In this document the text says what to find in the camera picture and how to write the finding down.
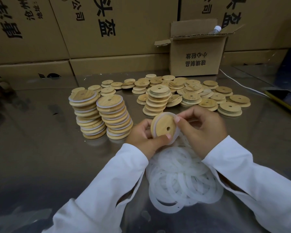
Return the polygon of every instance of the hand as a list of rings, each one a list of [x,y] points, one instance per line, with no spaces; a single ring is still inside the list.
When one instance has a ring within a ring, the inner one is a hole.
[[[167,145],[171,140],[171,135],[166,134],[152,138],[150,126],[151,119],[145,119],[134,126],[126,138],[126,143],[131,144],[138,149],[150,160],[157,149]]]
[[[195,129],[186,121],[194,117],[201,123],[199,129]],[[217,113],[198,105],[179,113],[175,118],[175,122],[187,137],[196,154],[202,159],[227,137],[223,119]]]

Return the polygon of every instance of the white long-sleeve shirt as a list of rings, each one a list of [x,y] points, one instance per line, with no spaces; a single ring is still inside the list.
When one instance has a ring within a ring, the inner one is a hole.
[[[252,154],[230,136],[221,141],[203,163],[224,188],[233,192],[254,212],[265,229],[271,233],[291,233],[290,180],[253,163]],[[138,190],[147,165],[147,158],[138,148],[123,144],[85,191],[58,210],[53,217],[54,225],[43,232],[121,232],[120,222],[125,206]],[[223,183],[218,172],[245,193]],[[130,198],[117,205],[118,200],[133,188]]]

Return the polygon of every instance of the white cable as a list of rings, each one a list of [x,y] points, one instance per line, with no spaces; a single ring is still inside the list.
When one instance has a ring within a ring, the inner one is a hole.
[[[256,91],[256,90],[254,90],[254,89],[252,89],[252,88],[249,88],[249,87],[245,87],[245,86],[243,86],[243,85],[241,85],[239,82],[237,82],[235,79],[233,79],[233,78],[231,78],[230,76],[228,76],[226,73],[224,73],[222,70],[220,70],[225,76],[227,76],[229,79],[232,79],[234,82],[236,82],[238,85],[240,85],[240,86],[242,86],[242,87],[244,87],[244,88],[247,88],[247,89],[249,89],[249,90],[252,90],[252,91],[254,91],[254,92],[256,92],[256,93],[259,93],[259,94],[261,94],[261,95],[263,95],[263,96],[266,96],[266,97],[269,97],[268,95],[266,95],[266,94],[264,94],[264,93],[262,93],[262,92],[259,92],[259,91]]]

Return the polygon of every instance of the fingernail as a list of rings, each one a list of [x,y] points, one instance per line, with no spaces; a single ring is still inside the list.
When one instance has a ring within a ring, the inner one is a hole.
[[[178,123],[178,122],[180,121],[180,117],[179,117],[179,116],[176,116],[176,117],[174,118],[174,120],[175,120],[175,123]]]

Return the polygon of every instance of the stainless steel table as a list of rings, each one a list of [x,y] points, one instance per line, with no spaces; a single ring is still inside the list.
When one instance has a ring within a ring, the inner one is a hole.
[[[222,70],[257,90],[271,86],[233,67],[222,67]],[[146,73],[168,74],[166,71],[99,74],[77,77],[77,83],[88,87],[106,79],[138,79]],[[224,117],[228,132],[253,153],[256,163],[291,179],[291,113],[221,73],[192,79],[217,80],[219,85],[231,87],[235,94],[251,99],[252,105],[240,117]],[[124,142],[112,141],[106,136],[84,139],[68,103],[72,88],[18,90],[17,97],[3,101],[0,232],[35,233],[51,226],[54,213],[70,198],[78,197]],[[147,117],[142,113],[142,106],[136,103],[137,95],[129,90],[120,90],[117,94],[124,97],[135,124]],[[177,106],[166,111],[178,113],[184,109]],[[196,204],[171,215],[161,213],[149,200],[146,178],[127,205],[121,225],[127,233],[266,232],[253,213],[227,191],[215,204]]]

